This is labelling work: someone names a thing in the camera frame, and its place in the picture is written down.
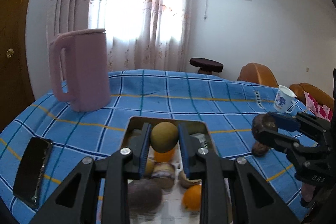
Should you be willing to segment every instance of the orange fruit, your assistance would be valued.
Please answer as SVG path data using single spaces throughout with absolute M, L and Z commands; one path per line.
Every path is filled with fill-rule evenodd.
M 156 162 L 169 162 L 175 154 L 175 148 L 166 153 L 159 153 L 154 150 L 154 159 Z
M 182 198 L 182 205 L 191 211 L 201 209 L 202 186 L 194 185 L 185 191 Z

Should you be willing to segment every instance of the gold door lock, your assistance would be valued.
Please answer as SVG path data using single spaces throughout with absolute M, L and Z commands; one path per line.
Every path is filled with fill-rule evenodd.
M 8 51 L 6 52 L 7 58 L 11 58 L 13 54 L 14 54 L 14 50 L 12 48 L 8 49 Z

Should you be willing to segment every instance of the phone screen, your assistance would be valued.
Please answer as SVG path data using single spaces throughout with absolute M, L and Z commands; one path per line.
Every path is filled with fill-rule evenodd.
M 52 146 L 51 140 L 31 138 L 19 164 L 13 194 L 31 208 L 38 208 L 44 169 Z

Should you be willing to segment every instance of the white cup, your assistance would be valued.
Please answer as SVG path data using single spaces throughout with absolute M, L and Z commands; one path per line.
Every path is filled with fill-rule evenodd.
M 293 91 L 284 85 L 280 85 L 274 100 L 274 108 L 280 113 L 292 113 L 295 109 L 295 98 L 296 95 Z M 292 104 L 294 105 L 292 111 L 288 111 Z

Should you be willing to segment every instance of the pink plastic jug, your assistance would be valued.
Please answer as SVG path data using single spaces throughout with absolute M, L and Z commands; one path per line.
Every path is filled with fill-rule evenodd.
M 110 102 L 105 29 L 60 34 L 49 47 L 52 90 L 74 111 L 94 111 Z M 68 92 L 61 85 L 60 52 L 65 49 Z

